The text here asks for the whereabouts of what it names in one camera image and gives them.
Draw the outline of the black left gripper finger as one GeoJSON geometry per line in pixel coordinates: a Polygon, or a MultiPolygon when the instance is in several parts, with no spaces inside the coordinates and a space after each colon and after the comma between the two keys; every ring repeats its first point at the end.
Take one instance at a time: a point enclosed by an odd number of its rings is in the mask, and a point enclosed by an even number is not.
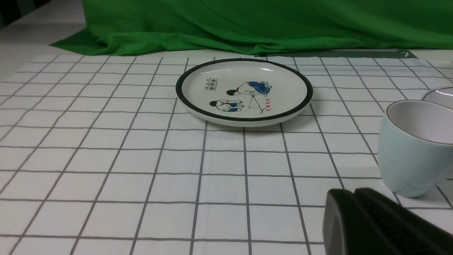
{"type": "Polygon", "coordinates": [[[322,237],[327,255],[451,255],[452,235],[371,188],[331,189],[322,237]]]}

